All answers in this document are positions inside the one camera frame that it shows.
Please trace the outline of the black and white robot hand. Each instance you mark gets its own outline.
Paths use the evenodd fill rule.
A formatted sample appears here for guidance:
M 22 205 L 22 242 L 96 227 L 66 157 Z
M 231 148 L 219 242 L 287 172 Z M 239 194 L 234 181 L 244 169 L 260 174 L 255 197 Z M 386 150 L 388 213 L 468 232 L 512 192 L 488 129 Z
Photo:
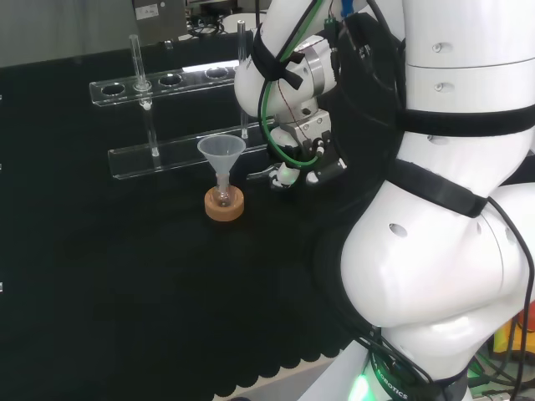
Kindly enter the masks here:
M 335 144 L 327 111 L 302 109 L 276 117 L 269 128 L 268 143 L 281 163 L 269 174 L 272 187 L 288 189 L 303 179 L 318 186 L 347 170 L 347 164 Z

